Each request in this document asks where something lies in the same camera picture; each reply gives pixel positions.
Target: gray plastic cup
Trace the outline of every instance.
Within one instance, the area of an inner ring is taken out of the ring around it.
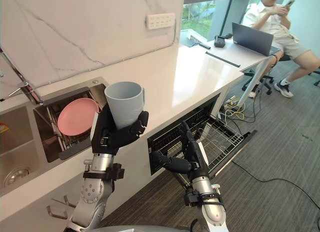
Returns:
[[[145,89],[141,85],[123,81],[109,85],[104,90],[116,128],[132,125],[145,106]]]

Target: stainless steel sink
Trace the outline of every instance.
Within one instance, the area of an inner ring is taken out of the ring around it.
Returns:
[[[90,131],[66,136],[59,132],[57,120],[78,98],[94,99],[102,108],[107,85],[98,77],[44,96],[41,106],[27,102],[0,113],[0,122],[8,128],[0,133],[0,196],[90,146]]]

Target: pink plate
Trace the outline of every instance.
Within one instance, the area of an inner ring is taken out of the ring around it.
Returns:
[[[61,111],[58,128],[66,136],[80,135],[91,128],[95,112],[99,112],[99,107],[93,99],[76,99]]]

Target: open dishwasher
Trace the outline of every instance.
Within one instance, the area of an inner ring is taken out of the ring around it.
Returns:
[[[208,159],[211,179],[243,149],[256,131],[242,135],[212,116],[211,111],[218,97],[219,94],[147,139],[152,175],[162,167],[154,158],[154,152],[160,151],[168,157],[184,158],[179,133],[182,121],[186,121],[194,139],[201,142]],[[186,175],[172,174],[184,187],[189,186]]]

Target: sink drain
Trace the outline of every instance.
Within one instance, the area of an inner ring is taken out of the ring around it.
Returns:
[[[12,170],[4,180],[4,186],[11,185],[12,183],[20,180],[21,178],[29,174],[30,168],[28,167],[19,167]]]

